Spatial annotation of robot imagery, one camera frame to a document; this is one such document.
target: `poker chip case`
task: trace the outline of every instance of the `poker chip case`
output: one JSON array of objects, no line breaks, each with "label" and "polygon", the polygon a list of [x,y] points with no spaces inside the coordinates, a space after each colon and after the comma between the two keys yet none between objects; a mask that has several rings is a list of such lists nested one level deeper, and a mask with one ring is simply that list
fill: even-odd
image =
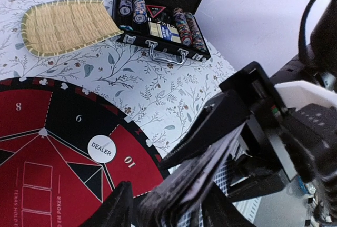
[{"label": "poker chip case", "polygon": [[[145,0],[146,5],[156,5],[165,7],[165,13],[174,24],[173,16],[170,15],[175,8],[181,8],[184,12],[191,12],[195,14],[201,0]],[[205,46],[205,51],[195,49],[192,45],[185,46],[182,43],[174,42],[158,36],[154,36],[149,28],[148,21],[143,24],[137,24],[133,21],[133,14],[130,16],[122,16],[118,12],[120,0],[114,0],[114,10],[112,18],[117,26],[128,25],[131,28],[128,31],[124,31],[124,34],[120,35],[119,42],[129,43],[144,48],[149,48],[149,55],[153,60],[169,62],[174,64],[183,64],[186,58],[190,58],[197,61],[208,60],[211,55]],[[151,15],[147,12],[148,20],[151,21]],[[205,40],[200,32],[201,38],[205,43]],[[177,55],[177,59],[173,59],[170,55]]]}]

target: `red poker mat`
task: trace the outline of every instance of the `red poker mat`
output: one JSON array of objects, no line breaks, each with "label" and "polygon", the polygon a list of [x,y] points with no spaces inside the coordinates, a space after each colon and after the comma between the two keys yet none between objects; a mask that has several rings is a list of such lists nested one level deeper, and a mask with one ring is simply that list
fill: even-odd
[{"label": "red poker mat", "polygon": [[[79,226],[121,181],[131,181],[135,209],[169,173],[158,170],[158,151],[125,118],[108,101],[70,83],[0,81],[1,226]],[[96,135],[116,146],[108,163],[88,154]]]}]

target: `floral pattern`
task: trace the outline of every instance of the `floral pattern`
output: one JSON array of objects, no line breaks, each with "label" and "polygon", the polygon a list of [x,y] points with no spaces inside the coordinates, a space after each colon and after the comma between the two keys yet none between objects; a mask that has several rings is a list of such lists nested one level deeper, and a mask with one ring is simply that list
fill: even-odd
[{"label": "floral pattern", "polygon": [[[119,43],[119,37],[58,57],[35,57],[24,47],[21,19],[31,6],[49,1],[0,0],[0,80],[54,78],[94,92],[133,119],[161,156],[187,133],[217,86],[235,72],[208,41],[208,61],[188,60],[180,66],[155,62],[148,49]],[[113,0],[104,2],[111,14]]]}]

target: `woven basket tray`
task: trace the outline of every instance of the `woven basket tray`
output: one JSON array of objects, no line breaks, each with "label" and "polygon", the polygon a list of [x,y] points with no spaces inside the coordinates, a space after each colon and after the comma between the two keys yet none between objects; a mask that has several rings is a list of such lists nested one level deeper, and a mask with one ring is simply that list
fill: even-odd
[{"label": "woven basket tray", "polygon": [[123,33],[109,16],[103,0],[64,0],[31,7],[21,23],[29,52],[59,56]]}]

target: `poker chip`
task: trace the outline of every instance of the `poker chip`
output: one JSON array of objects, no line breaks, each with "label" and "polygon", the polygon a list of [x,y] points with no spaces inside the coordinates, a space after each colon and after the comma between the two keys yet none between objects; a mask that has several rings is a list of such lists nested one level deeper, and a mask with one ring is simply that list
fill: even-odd
[{"label": "poker chip", "polygon": [[173,11],[175,26],[178,29],[180,40],[183,45],[190,46],[192,44],[192,34],[185,18],[184,12],[181,8],[176,8]]},{"label": "poker chip", "polygon": [[120,29],[122,29],[124,31],[133,31],[133,28],[131,26],[128,26],[128,25],[120,25]]},{"label": "poker chip", "polygon": [[129,16],[132,12],[132,0],[120,0],[118,12],[122,16]]},{"label": "poker chip", "polygon": [[137,24],[147,21],[145,0],[133,0],[133,21]]},{"label": "poker chip", "polygon": [[192,34],[192,47],[201,52],[207,52],[205,42],[192,13],[185,13],[187,24]]}]

